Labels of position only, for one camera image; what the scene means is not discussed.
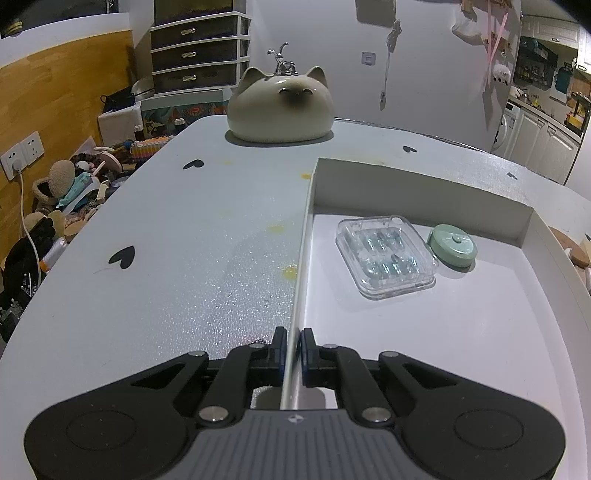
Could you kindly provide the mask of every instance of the cat ear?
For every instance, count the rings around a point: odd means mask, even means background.
[[[257,69],[256,67],[250,67],[244,75],[242,75],[242,80],[238,84],[238,89],[236,93],[242,93],[244,90],[250,87],[253,83],[265,78],[265,75],[262,71]]]
[[[314,67],[308,73],[306,73],[307,77],[310,77],[314,80],[318,80],[322,85],[328,88],[328,83],[326,82],[326,76],[324,75],[324,70],[320,67]]]

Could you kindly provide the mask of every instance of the wooden wall panel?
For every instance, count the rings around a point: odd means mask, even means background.
[[[0,152],[39,131],[45,154],[27,167],[25,215],[31,212],[34,180],[68,159],[89,136],[100,144],[96,118],[101,95],[131,83],[131,32],[83,38],[43,50],[0,68]],[[0,168],[0,260],[20,235],[20,187]]]

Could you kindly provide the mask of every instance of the washing machine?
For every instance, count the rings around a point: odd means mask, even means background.
[[[499,130],[496,133],[495,142],[491,149],[492,154],[509,160],[513,153],[515,140],[517,139],[522,121],[523,112],[521,108],[513,105],[513,103],[507,102]]]

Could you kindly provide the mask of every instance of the ceramic cat head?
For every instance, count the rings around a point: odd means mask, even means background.
[[[265,75],[249,68],[228,103],[228,126],[242,140],[284,143],[326,135],[335,121],[320,67],[305,75]]]

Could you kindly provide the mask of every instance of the wall outlet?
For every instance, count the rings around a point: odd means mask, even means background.
[[[17,143],[14,147],[2,155],[0,157],[0,161],[2,162],[2,168],[4,169],[8,180],[12,180],[14,178],[14,170],[12,169],[12,166],[16,161],[20,161],[24,166],[27,165],[27,158],[22,151],[22,146],[20,143]]]
[[[32,165],[33,162],[45,153],[45,148],[41,143],[39,132],[33,132],[21,142],[22,150],[27,159],[27,165]]]

